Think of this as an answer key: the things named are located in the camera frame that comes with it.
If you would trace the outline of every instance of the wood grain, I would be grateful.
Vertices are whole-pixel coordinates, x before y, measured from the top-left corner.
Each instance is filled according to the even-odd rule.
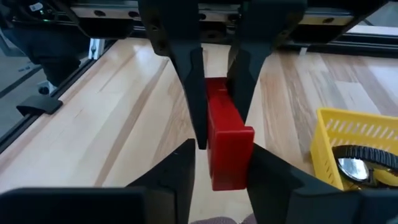
[[[207,77],[226,75],[229,46],[204,44]],[[323,106],[398,115],[398,60],[272,54],[254,91],[247,125],[255,142],[313,173],[308,159]],[[122,187],[194,137],[169,60],[144,39],[120,40],[0,155],[0,192],[28,186]],[[206,151],[197,150],[190,220],[252,210],[246,191],[213,192]]]

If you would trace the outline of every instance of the red block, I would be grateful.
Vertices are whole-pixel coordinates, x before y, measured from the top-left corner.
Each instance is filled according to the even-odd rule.
[[[213,190],[246,188],[254,130],[244,125],[226,89],[226,78],[207,78],[208,160]]]

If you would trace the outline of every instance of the wooden tabletop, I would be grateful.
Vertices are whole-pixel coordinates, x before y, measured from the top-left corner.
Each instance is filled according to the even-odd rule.
[[[208,77],[226,74],[229,47],[204,47]],[[255,142],[312,174],[309,145],[321,106],[398,116],[398,61],[275,53],[265,62],[247,124]],[[194,138],[172,63],[144,39],[116,42],[0,155],[0,191],[17,187],[123,187]],[[197,150],[190,220],[251,213],[245,190],[212,192]]]

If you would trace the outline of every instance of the yellow plastic basket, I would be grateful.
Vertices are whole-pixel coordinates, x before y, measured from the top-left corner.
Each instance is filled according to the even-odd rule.
[[[396,117],[331,108],[320,108],[317,115],[318,123],[311,144],[315,176],[340,190],[358,187],[340,177],[332,147],[355,144],[383,149],[398,155]],[[398,177],[390,175],[396,178],[392,180],[396,182]]]

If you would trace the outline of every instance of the gray floor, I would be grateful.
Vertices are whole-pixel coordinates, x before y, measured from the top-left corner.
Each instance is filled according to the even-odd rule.
[[[374,26],[398,27],[398,2],[390,2],[369,16],[367,20]],[[23,70],[27,67],[30,69],[34,67],[27,57],[6,57],[0,50],[0,91],[29,72],[30,69]],[[22,118],[16,110],[16,105],[27,97],[38,94],[37,84],[44,80],[45,75],[41,70],[10,94],[0,98],[0,137]]]

